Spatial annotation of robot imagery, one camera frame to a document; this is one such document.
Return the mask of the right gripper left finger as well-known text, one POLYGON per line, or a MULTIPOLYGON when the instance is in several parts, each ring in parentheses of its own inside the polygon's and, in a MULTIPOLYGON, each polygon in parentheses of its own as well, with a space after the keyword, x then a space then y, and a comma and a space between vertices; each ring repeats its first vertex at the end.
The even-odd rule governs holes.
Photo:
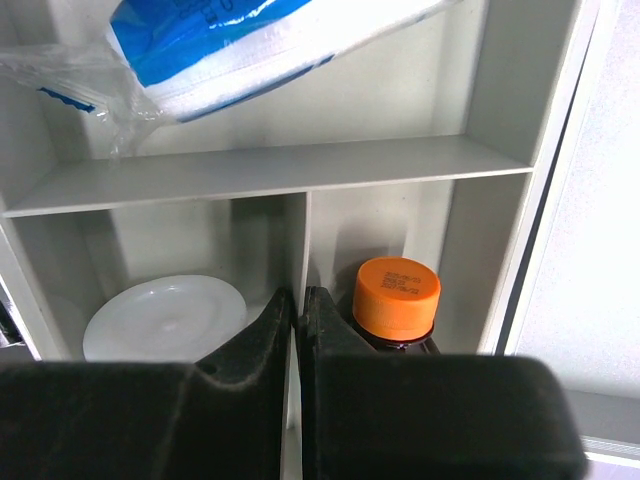
POLYGON ((293 298, 195 363, 1 368, 5 479, 277 479, 293 298))

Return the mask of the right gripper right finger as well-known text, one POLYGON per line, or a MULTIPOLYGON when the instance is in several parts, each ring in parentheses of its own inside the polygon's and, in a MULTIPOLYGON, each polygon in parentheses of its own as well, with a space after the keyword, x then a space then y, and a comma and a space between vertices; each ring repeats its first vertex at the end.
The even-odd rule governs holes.
POLYGON ((307 479, 581 479, 569 403, 528 357, 375 350, 330 293, 296 325, 307 479))

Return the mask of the clear bottle white cap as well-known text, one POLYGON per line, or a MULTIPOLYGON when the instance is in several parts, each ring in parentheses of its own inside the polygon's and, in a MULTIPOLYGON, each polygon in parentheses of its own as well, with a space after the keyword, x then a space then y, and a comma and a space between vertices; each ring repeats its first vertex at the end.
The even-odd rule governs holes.
POLYGON ((133 286, 105 303, 83 337, 87 361, 197 362, 248 324, 247 305, 229 283, 176 275, 133 286))

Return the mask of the brown bottle orange cap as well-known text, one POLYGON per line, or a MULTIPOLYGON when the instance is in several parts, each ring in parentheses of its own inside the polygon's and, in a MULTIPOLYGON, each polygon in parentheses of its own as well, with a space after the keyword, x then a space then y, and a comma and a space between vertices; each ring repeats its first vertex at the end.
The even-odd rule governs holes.
POLYGON ((359 266, 345 320, 379 352, 438 355, 433 333, 439 276, 406 257, 375 257, 359 266))

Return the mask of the silver metal medicine case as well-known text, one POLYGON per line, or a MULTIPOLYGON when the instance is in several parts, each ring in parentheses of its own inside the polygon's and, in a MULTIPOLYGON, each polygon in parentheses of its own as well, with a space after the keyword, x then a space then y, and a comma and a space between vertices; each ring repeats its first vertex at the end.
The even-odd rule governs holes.
POLYGON ((565 388, 587 454, 639 463, 639 5, 600 7, 546 190, 507 355, 565 388))

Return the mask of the grey plastic tray insert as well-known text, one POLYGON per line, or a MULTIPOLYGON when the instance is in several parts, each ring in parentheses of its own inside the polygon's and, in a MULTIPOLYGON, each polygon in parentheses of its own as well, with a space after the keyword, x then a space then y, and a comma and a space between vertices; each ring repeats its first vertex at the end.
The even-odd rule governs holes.
POLYGON ((32 362, 89 362, 85 329, 145 281, 207 275, 250 325, 293 298, 282 473, 301 476, 296 325, 357 270, 440 278, 445 355, 498 340, 600 3, 461 1, 264 96, 110 160, 105 118, 1 81, 1 288, 32 362))

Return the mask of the white blue tube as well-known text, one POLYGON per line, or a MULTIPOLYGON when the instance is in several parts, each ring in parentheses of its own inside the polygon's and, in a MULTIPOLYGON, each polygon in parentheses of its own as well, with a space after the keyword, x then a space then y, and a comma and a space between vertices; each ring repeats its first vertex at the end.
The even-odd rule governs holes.
POLYGON ((84 46, 5 47, 1 73, 112 122, 110 155, 287 84, 443 1, 122 1, 84 46))

